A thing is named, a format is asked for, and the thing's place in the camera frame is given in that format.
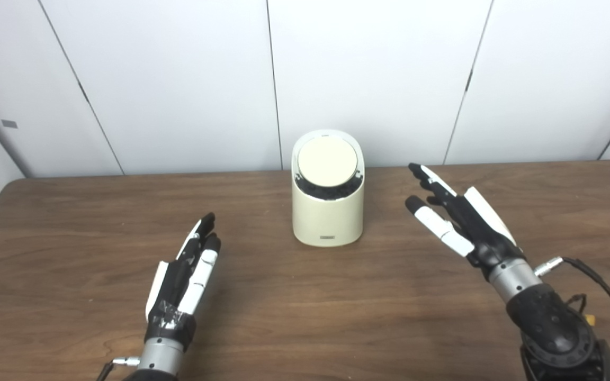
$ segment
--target brown tabletop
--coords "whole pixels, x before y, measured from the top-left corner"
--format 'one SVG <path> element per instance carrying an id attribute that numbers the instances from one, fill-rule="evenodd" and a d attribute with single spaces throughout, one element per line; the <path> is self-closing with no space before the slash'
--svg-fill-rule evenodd
<path id="1" fill-rule="evenodd" d="M 610 283 L 610 161 L 433 167 L 475 185 L 532 266 L 581 258 Z M 18 180 L 0 195 L 0 379 L 95 379 L 139 355 L 157 262 L 203 214 L 223 242 L 181 371 L 193 380 L 525 379 L 518 330 L 481 273 L 404 207 L 405 168 L 368 169 L 362 237 L 312 248 L 291 231 L 290 174 Z M 610 344 L 610 300 L 569 266 Z M 132 369 L 117 369 L 122 379 Z"/>

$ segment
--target robot finger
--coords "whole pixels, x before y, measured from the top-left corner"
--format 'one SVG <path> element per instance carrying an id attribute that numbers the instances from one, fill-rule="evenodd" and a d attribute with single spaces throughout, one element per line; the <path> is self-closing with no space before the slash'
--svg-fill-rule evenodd
<path id="1" fill-rule="evenodd" d="M 494 231 L 507 237 L 507 239 L 509 239 L 516 246 L 516 241 L 513 238 L 513 235 L 510 233 L 508 227 L 506 227 L 498 213 L 496 213 L 494 208 L 491 207 L 491 205 L 486 201 L 481 193 L 474 188 L 474 186 L 471 186 L 467 191 L 465 191 L 464 197 L 467 198 L 474 210 L 481 215 L 482 219 L 489 224 L 491 229 L 494 229 Z"/>
<path id="2" fill-rule="evenodd" d="M 406 208 L 411 214 L 458 255 L 465 257 L 474 250 L 474 245 L 458 232 L 450 221 L 444 220 L 417 196 L 406 199 Z"/>

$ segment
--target circular top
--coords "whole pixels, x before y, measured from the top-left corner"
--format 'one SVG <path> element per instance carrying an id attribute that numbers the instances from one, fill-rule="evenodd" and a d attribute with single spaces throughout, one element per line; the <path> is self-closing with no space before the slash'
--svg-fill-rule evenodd
<path id="1" fill-rule="evenodd" d="M 319 186 L 337 186 L 356 172 L 354 148 L 337 137 L 317 137 L 298 153 L 298 167 L 307 181 Z"/>

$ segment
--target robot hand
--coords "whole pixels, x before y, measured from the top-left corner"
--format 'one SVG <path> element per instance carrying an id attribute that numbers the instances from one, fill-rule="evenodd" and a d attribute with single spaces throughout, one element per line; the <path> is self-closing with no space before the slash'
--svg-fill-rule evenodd
<path id="1" fill-rule="evenodd" d="M 434 193 L 427 201 L 443 206 L 453 222 L 443 219 L 415 195 L 407 198 L 407 209 L 446 246 L 480 268 L 506 303 L 508 315 L 522 331 L 527 378 L 605 379 L 608 374 L 610 380 L 606 342 L 596 340 L 583 316 L 540 280 L 562 258 L 554 258 L 534 271 L 477 189 L 471 187 L 458 195 L 428 167 L 409 164 L 409 169 L 423 188 Z"/>
<path id="2" fill-rule="evenodd" d="M 194 336 L 194 311 L 220 251 L 213 231 L 215 215 L 207 214 L 188 234 L 176 260 L 160 262 L 145 307 L 147 331 L 140 357 L 117 357 L 105 365 L 104 381 L 114 365 L 136 366 L 128 381 L 175 381 L 184 352 Z"/>

